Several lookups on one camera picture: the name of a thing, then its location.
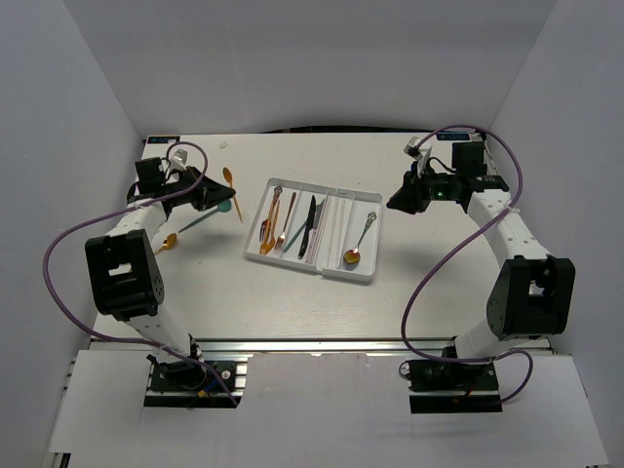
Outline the orange plastic fork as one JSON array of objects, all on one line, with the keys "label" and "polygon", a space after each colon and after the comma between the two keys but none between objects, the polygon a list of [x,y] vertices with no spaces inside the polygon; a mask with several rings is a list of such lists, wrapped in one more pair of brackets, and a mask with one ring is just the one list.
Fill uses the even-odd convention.
[{"label": "orange plastic fork", "polygon": [[277,202],[275,200],[273,200],[271,202],[270,210],[269,210],[269,216],[268,216],[268,218],[266,220],[266,223],[263,224],[263,226],[264,226],[263,238],[262,238],[262,242],[261,242],[260,247],[259,247],[259,254],[261,254],[261,255],[266,255],[267,254],[269,230],[270,230],[270,227],[271,227],[271,222],[272,222],[273,213],[274,213],[274,209],[275,209],[276,203]]},{"label": "orange plastic fork", "polygon": [[281,205],[281,201],[278,200],[274,206],[273,214],[271,217],[270,229],[268,231],[266,249],[265,249],[267,253],[269,253],[274,248],[275,243],[276,243],[275,229],[277,227],[277,220],[279,217],[280,205]]}]

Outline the teal plastic spoon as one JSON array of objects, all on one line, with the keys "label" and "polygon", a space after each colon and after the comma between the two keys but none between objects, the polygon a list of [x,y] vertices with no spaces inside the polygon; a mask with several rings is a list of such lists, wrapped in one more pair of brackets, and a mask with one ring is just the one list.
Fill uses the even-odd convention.
[{"label": "teal plastic spoon", "polygon": [[203,214],[201,216],[199,216],[198,218],[194,219],[193,221],[187,223],[186,225],[184,225],[182,228],[180,228],[177,233],[182,233],[185,232],[186,230],[194,227],[195,225],[203,222],[204,220],[210,218],[213,215],[217,215],[217,214],[226,214],[228,212],[230,212],[232,209],[232,203],[230,200],[225,200],[221,203],[219,203],[215,208],[213,208],[211,211],[209,211],[206,214]]}]

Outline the black knife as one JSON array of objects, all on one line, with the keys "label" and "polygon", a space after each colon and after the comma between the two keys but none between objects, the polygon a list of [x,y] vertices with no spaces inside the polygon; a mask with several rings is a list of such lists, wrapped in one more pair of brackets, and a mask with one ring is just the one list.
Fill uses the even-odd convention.
[{"label": "black knife", "polygon": [[310,230],[313,228],[314,219],[316,216],[316,208],[317,208],[316,196],[313,195],[311,197],[308,215],[307,215],[306,223],[304,226],[303,236],[302,236],[301,244],[300,244],[299,251],[298,251],[297,257],[299,259],[303,259],[306,254],[308,243],[309,243]]}]

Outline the teal plastic knife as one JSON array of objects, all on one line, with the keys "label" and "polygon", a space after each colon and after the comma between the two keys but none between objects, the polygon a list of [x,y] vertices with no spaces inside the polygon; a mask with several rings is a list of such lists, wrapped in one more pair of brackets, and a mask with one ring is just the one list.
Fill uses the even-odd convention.
[{"label": "teal plastic knife", "polygon": [[312,225],[310,223],[303,223],[298,230],[294,233],[294,235],[292,236],[292,238],[289,240],[289,242],[287,243],[284,252],[286,253],[295,243],[295,241],[302,235],[305,234],[306,232],[309,231],[309,229],[312,227]]}]

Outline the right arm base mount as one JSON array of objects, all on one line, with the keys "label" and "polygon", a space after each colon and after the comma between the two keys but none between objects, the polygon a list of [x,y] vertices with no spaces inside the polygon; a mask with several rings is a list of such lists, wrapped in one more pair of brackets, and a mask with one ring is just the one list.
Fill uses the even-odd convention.
[{"label": "right arm base mount", "polygon": [[493,360],[460,361],[454,339],[427,349],[423,346],[399,365],[409,384],[412,414],[493,413],[502,411]]}]

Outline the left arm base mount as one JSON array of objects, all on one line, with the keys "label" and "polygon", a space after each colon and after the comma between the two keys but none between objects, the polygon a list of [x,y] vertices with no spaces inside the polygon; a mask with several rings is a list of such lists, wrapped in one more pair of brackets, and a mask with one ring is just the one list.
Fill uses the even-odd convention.
[{"label": "left arm base mount", "polygon": [[236,396],[236,361],[207,361],[218,375],[186,361],[160,363],[148,355],[150,372],[143,400],[146,408],[160,409],[234,409],[241,400]]}]

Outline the gold metal spoon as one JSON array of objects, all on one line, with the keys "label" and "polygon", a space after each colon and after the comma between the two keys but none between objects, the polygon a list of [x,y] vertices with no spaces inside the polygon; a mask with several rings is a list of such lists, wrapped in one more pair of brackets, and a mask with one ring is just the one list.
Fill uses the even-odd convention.
[{"label": "gold metal spoon", "polygon": [[168,235],[163,241],[162,245],[154,252],[154,254],[159,254],[164,251],[172,250],[177,243],[177,234],[172,233]]}]

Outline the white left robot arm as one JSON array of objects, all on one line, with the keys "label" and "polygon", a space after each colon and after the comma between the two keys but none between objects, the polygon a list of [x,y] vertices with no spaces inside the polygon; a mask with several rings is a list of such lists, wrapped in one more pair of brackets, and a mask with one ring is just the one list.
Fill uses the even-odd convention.
[{"label": "white left robot arm", "polygon": [[175,361],[172,375],[183,388],[194,389],[204,382],[206,365],[193,357],[191,335],[164,307],[165,286],[152,240],[173,209],[188,205],[205,212],[230,200],[235,190],[194,167],[178,169],[170,181],[163,165],[158,158],[136,163],[136,190],[127,202],[149,205],[125,214],[108,233],[88,240],[85,251],[98,312],[153,342],[158,360],[169,360],[164,347],[183,355]]}]

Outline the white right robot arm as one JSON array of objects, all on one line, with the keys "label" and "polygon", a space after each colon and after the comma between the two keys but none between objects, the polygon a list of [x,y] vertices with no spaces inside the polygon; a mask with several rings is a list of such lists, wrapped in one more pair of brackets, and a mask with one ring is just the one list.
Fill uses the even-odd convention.
[{"label": "white right robot arm", "polygon": [[405,151],[414,161],[388,209],[415,215],[433,201],[460,205],[478,225],[500,267],[485,318],[453,339],[451,357],[440,364],[442,381],[460,389],[474,379],[474,363],[564,332],[575,267],[570,259],[551,255],[530,232],[514,209],[508,184],[487,162],[483,142],[454,144],[444,173],[432,168],[431,146],[421,138],[412,138]]}]

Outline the rose gold metal fork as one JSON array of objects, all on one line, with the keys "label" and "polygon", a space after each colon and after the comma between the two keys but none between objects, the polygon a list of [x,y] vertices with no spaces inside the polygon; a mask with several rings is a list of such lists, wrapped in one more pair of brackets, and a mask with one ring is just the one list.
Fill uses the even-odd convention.
[{"label": "rose gold metal fork", "polygon": [[296,196],[297,196],[297,192],[294,191],[291,195],[289,204],[288,204],[288,211],[287,211],[287,215],[284,219],[284,223],[283,223],[283,227],[282,227],[282,232],[280,234],[280,236],[277,238],[276,241],[276,245],[275,245],[275,251],[277,253],[280,253],[284,247],[284,244],[286,242],[286,237],[287,237],[287,232],[288,232],[288,228],[289,228],[289,224],[290,224],[290,218],[291,218],[291,214],[293,211],[293,206],[296,200]]}]

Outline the white chopstick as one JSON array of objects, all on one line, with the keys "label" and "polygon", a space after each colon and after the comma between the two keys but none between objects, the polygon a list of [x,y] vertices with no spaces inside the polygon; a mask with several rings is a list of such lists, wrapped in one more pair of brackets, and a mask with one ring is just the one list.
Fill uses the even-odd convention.
[{"label": "white chopstick", "polygon": [[317,238],[315,240],[314,250],[312,253],[313,264],[318,270],[321,269],[321,267],[319,266],[319,255],[324,242],[326,226],[328,225],[329,218],[331,217],[331,211],[334,206],[334,197],[335,196],[328,196],[326,199],[325,207],[321,216],[320,226],[317,231]]}]

